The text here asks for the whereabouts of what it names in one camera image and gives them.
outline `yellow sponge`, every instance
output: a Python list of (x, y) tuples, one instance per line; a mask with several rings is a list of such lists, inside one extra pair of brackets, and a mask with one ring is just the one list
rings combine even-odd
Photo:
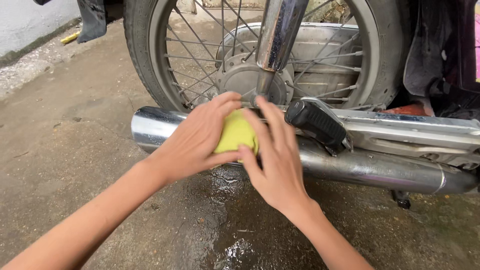
[(258, 140), (255, 131), (243, 117), (242, 111), (235, 110), (225, 118), (220, 141), (213, 152), (237, 151), (240, 144), (250, 147), (257, 155)]

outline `muffler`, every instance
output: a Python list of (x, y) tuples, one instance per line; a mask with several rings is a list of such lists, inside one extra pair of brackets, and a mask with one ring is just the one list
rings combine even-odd
[[(142, 107), (132, 118), (132, 135), (153, 152), (187, 117), (186, 113)], [(315, 140), (297, 136), (303, 170), (321, 180), (376, 186), (422, 194), (455, 194), (475, 189), (479, 181), (467, 171), (436, 163), (356, 148), (332, 157)]]

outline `hand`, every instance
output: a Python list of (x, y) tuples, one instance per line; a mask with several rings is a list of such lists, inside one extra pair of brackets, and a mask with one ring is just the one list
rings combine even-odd
[(239, 93), (227, 92), (197, 106), (148, 157), (154, 166), (162, 168), (167, 184), (239, 159), (238, 152), (212, 152), (220, 140), (223, 120), (241, 107), (240, 98)]
[(268, 120), (270, 131), (251, 110), (244, 109), (244, 116), (257, 134), (263, 170), (245, 146), (239, 147), (243, 165), (253, 187), (265, 201), (290, 218), (290, 214), (313, 202), (303, 185), (295, 128), (285, 123), (283, 112), (273, 103), (260, 96), (256, 102)]

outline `wet concrete floor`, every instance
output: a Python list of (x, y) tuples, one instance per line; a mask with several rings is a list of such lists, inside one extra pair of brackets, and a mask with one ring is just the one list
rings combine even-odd
[[(155, 103), (133, 68), (121, 21), (0, 101), (0, 265), (147, 156), (130, 133), (144, 105)], [(480, 196), (413, 195), (403, 210), (386, 190), (305, 184), (376, 269), (480, 268)], [(224, 166), (156, 193), (84, 268), (326, 267), (241, 168)]]

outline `front wheel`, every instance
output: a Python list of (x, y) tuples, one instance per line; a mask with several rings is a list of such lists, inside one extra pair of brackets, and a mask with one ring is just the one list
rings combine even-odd
[[(241, 1), (218, 1), (216, 9), (194, 1), (197, 14), (180, 12), (176, 0), (125, 0), (125, 36), (141, 81), (171, 110), (188, 111), (224, 91), (247, 101), (263, 11)], [(333, 108), (384, 109), (401, 80), (408, 14), (402, 0), (311, 0), (289, 64), (270, 89), (273, 100), (311, 96)]]

